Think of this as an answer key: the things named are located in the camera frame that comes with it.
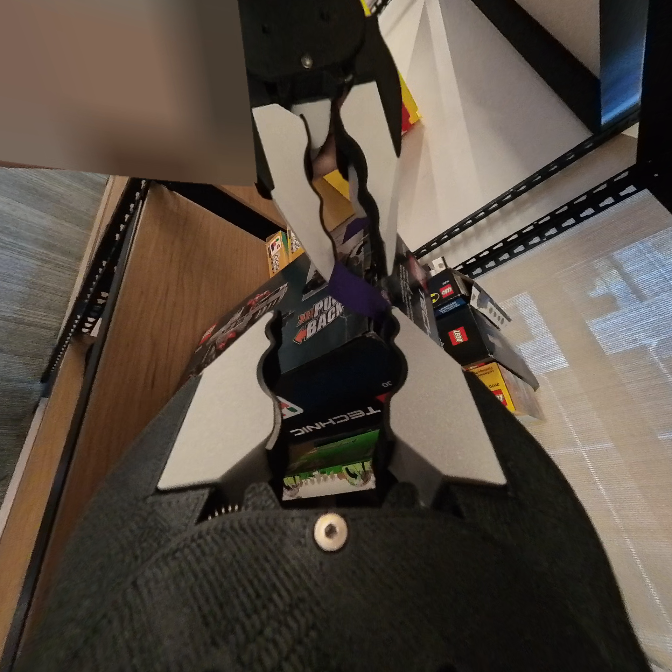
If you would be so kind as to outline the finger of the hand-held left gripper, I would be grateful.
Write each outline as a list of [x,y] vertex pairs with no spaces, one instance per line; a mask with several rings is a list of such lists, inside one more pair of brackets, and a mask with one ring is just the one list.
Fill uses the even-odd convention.
[[330,281],[337,255],[324,227],[321,198],[308,177],[307,122],[279,104],[255,107],[252,114],[273,181],[273,203],[324,281]]
[[399,81],[345,81],[332,113],[339,168],[357,214],[368,221],[378,278],[392,272],[397,245],[398,162],[402,96]]

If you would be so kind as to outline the wooden desk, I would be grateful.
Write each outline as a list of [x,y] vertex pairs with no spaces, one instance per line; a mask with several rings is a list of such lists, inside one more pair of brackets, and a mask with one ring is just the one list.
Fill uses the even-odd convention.
[[309,671],[320,630],[310,516],[266,482],[159,491],[196,391],[197,336],[264,278],[263,243],[153,185],[14,671]]

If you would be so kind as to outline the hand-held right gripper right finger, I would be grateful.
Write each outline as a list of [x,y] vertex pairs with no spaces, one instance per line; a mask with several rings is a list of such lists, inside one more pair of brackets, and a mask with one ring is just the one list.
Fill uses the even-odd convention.
[[391,474],[412,484],[424,506],[445,483],[505,486],[464,370],[400,309],[391,309],[391,321],[391,345],[402,364],[388,402]]

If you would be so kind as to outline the green toy box white edge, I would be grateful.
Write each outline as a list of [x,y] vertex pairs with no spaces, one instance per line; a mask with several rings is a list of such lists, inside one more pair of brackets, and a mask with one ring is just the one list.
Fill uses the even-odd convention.
[[372,491],[373,458],[379,438],[373,429],[322,445],[292,447],[283,478],[283,501]]

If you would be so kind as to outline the yellow flamingo toy box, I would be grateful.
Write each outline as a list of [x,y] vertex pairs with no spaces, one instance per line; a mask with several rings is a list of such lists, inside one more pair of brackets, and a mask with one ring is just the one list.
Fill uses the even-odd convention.
[[475,374],[520,422],[526,425],[545,421],[536,392],[527,382],[502,365],[471,365],[464,370]]

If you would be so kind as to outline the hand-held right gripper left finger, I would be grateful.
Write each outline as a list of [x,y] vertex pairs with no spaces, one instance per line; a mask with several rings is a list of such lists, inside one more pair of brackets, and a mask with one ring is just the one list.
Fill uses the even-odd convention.
[[159,491],[215,486],[241,497],[272,477],[267,453],[279,436],[279,402],[264,381],[279,322],[264,314],[197,379],[163,472]]

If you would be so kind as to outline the black bat logo toy box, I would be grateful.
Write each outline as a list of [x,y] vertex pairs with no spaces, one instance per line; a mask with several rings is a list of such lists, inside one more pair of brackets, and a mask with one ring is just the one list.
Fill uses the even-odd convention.
[[498,329],[504,329],[511,322],[511,317],[473,279],[450,268],[443,261],[435,261],[429,268],[428,289],[436,320],[461,307],[469,306],[489,319]]

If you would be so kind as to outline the black toy box yellow logo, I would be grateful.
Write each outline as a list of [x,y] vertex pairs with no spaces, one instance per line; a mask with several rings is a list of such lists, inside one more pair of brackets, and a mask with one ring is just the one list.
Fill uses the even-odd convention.
[[504,332],[470,306],[442,316],[437,328],[443,348],[463,368],[497,363],[529,384],[540,387],[536,376]]

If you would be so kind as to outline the large yellow toy box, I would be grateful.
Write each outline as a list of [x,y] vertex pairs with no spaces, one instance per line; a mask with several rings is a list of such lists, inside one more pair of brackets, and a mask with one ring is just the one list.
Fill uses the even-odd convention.
[[[370,15],[380,15],[383,10],[390,4],[390,1],[360,1],[364,8],[364,12],[367,16]],[[417,122],[420,121],[421,116],[419,114],[418,106],[409,91],[401,72],[398,71],[399,83],[400,83],[400,92],[401,92],[401,113],[402,113],[402,122],[401,122],[401,133],[404,136],[411,130]]]

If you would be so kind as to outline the dark monster truck toy box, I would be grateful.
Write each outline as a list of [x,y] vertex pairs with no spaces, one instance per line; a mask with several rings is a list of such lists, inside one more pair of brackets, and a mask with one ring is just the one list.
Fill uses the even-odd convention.
[[378,430],[400,363],[374,321],[332,297],[306,254],[204,332],[183,382],[274,311],[282,317],[280,371],[269,387],[280,402],[288,445],[321,446]]

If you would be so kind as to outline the black metal rack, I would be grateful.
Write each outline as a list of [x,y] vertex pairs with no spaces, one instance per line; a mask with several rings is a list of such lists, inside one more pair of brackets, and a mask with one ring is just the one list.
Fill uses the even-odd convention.
[[375,1],[422,119],[400,232],[480,278],[671,172],[670,1]]

